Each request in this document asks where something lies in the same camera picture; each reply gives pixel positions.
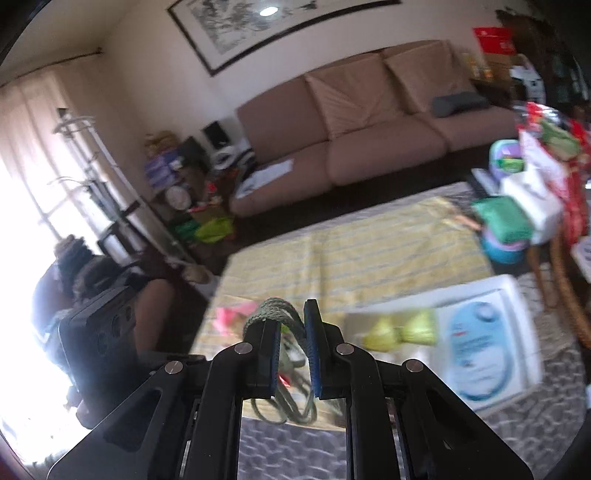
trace sofa cushion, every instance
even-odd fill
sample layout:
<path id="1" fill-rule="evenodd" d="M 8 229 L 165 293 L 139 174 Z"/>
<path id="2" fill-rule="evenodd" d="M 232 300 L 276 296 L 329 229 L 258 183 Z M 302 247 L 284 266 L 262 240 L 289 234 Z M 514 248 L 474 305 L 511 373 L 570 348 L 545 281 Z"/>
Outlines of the sofa cushion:
<path id="1" fill-rule="evenodd" d="M 377 53 L 314 70 L 305 77 L 331 140 L 404 114 Z"/>
<path id="2" fill-rule="evenodd" d="M 435 97 L 476 91 L 446 41 L 403 51 L 385 63 L 402 83 L 412 113 L 428 112 Z"/>
<path id="3" fill-rule="evenodd" d="M 260 94 L 236 112 L 259 163 L 328 140 L 303 76 Z"/>
<path id="4" fill-rule="evenodd" d="M 243 198 L 231 198 L 232 213 L 247 217 L 328 192 L 332 187 L 326 172 L 328 146 L 328 142 L 312 145 L 273 162 L 292 158 L 293 169 Z"/>
<path id="5" fill-rule="evenodd" d="M 435 160 L 446 152 L 441 136 L 406 116 L 331 142 L 328 173 L 335 184 L 347 185 Z"/>
<path id="6" fill-rule="evenodd" d="M 515 115 L 511 110 L 498 106 L 463 112 L 446 118 L 435 118 L 430 113 L 420 113 L 416 117 L 439 132 L 446 140 L 450 151 L 517 137 Z"/>

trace red box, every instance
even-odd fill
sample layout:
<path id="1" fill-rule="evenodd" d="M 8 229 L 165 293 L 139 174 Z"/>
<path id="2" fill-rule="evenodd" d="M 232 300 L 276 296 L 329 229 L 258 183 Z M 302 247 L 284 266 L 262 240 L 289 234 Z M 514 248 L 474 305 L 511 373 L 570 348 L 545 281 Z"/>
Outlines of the red box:
<path id="1" fill-rule="evenodd" d="M 515 55 L 517 53 L 511 40 L 513 32 L 510 28 L 476 27 L 472 30 L 484 53 L 500 55 Z"/>

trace green cloth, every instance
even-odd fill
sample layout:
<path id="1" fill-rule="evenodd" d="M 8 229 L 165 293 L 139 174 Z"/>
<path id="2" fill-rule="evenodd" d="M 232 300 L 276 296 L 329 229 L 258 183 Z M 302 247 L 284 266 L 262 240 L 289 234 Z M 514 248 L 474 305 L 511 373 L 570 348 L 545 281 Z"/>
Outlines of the green cloth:
<path id="1" fill-rule="evenodd" d="M 232 219 L 220 217 L 204 223 L 195 232 L 195 237 L 204 244 L 214 244 L 232 233 L 234 233 Z"/>
<path id="2" fill-rule="evenodd" d="M 174 231 L 178 237 L 186 242 L 194 239 L 197 230 L 199 230 L 199 224 L 195 220 L 188 220 L 174 227 Z"/>
<path id="3" fill-rule="evenodd" d="M 511 197 L 478 200 L 472 208 L 502 244 L 530 240 L 534 233 L 530 220 Z"/>

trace white wall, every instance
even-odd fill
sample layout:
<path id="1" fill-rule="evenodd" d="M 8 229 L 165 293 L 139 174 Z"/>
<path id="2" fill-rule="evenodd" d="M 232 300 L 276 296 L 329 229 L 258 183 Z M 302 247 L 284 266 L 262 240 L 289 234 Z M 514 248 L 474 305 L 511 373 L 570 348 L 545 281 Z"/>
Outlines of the white wall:
<path id="1" fill-rule="evenodd" d="M 0 65 L 0 83 L 53 61 L 95 51 L 138 0 L 51 0 Z"/>
<path id="2" fill-rule="evenodd" d="M 210 77 L 166 9 L 141 0 L 104 43 L 150 131 L 195 135 L 214 120 L 241 136 L 234 110 L 308 70 L 350 55 L 426 38 L 479 53 L 472 27 L 498 25 L 495 10 L 529 13 L 525 0 L 402 0 L 320 22 L 277 40 Z"/>

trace picture frame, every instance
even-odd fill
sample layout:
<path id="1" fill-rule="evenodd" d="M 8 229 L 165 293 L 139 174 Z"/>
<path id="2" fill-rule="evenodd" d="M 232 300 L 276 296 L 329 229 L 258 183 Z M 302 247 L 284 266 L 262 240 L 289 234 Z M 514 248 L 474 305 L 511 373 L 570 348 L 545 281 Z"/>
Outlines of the picture frame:
<path id="1" fill-rule="evenodd" d="M 177 0 L 167 11 L 213 77 L 269 43 L 303 28 L 341 15 L 400 3 L 401 0 Z M 263 16 L 265 9 L 274 9 L 275 13 Z"/>

